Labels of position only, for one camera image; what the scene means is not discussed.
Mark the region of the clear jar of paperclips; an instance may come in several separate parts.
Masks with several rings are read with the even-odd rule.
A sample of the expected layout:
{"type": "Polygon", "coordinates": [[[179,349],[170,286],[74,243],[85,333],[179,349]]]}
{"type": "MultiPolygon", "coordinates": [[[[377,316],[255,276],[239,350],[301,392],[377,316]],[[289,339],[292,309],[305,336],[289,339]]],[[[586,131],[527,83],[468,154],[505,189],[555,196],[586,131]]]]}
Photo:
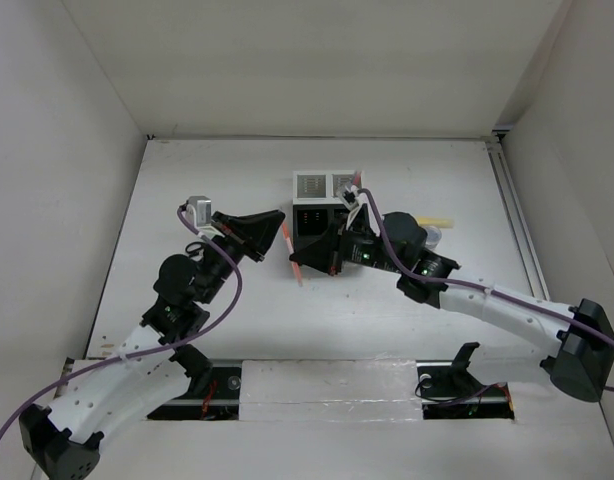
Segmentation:
{"type": "Polygon", "coordinates": [[[426,232],[425,246],[427,249],[434,250],[442,239],[442,231],[433,225],[424,226],[426,232]]]}

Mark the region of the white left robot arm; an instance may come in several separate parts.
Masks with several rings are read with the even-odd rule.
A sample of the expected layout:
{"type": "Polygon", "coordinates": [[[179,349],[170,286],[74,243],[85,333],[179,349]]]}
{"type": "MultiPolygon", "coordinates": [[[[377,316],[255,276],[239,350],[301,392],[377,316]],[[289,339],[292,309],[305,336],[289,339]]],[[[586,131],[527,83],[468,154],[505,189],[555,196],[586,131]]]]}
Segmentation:
{"type": "Polygon", "coordinates": [[[48,478],[86,478],[121,429],[171,399],[207,390],[213,365],[192,342],[220,321],[205,308],[231,276],[242,293],[239,263],[263,261],[284,219],[280,210],[214,213],[214,235],[199,237],[199,253],[163,261],[155,303],[113,356],[70,374],[78,384],[48,405],[23,408],[23,446],[48,478]]]}

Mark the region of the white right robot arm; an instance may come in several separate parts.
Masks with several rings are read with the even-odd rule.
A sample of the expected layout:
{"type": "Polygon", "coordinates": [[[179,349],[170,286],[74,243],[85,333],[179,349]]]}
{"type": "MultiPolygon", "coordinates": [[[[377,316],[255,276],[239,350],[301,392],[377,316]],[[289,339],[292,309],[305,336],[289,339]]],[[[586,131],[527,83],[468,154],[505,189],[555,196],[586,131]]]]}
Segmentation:
{"type": "Polygon", "coordinates": [[[542,301],[466,275],[459,264],[426,245],[413,216],[392,212],[373,230],[369,213],[340,207],[298,207],[293,212],[292,262],[330,276],[355,264],[399,274],[397,288],[416,303],[464,314],[537,346],[539,369],[561,392],[596,403],[607,391],[614,364],[614,332],[603,307],[542,301]]]}

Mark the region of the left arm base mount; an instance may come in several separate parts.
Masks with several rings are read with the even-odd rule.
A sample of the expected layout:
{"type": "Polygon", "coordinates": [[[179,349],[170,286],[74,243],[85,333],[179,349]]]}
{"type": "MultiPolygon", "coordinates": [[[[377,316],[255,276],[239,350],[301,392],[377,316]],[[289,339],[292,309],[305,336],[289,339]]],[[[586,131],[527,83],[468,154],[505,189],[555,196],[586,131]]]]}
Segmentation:
{"type": "Polygon", "coordinates": [[[184,368],[186,391],[159,406],[152,421],[235,421],[239,419],[242,362],[210,360],[196,347],[186,345],[173,356],[184,368]]]}

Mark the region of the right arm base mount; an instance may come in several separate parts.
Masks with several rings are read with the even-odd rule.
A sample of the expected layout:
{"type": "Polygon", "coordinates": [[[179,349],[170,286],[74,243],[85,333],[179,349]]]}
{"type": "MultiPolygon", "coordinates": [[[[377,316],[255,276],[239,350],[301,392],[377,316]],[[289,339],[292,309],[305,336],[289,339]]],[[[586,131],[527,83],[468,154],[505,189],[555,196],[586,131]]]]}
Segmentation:
{"type": "Polygon", "coordinates": [[[506,383],[483,384],[469,371],[478,342],[463,344],[451,360],[418,362],[414,395],[424,420],[514,420],[506,383]]]}

